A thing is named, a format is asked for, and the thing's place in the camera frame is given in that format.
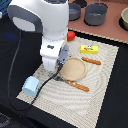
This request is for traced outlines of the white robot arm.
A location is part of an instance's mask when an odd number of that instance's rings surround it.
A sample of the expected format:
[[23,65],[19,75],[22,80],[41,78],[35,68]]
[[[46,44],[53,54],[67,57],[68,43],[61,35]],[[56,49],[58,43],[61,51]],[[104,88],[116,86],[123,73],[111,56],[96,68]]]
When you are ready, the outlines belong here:
[[7,12],[20,30],[42,34],[40,55],[44,68],[53,71],[67,42],[68,0],[12,0]]

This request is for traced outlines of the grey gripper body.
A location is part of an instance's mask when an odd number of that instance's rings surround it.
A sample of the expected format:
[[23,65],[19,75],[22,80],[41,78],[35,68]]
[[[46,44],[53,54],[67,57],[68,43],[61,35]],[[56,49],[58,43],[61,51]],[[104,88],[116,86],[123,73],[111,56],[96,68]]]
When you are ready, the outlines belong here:
[[69,52],[69,46],[67,44],[64,45],[63,49],[61,50],[58,58],[58,69],[61,70],[63,65],[66,63],[67,57]]

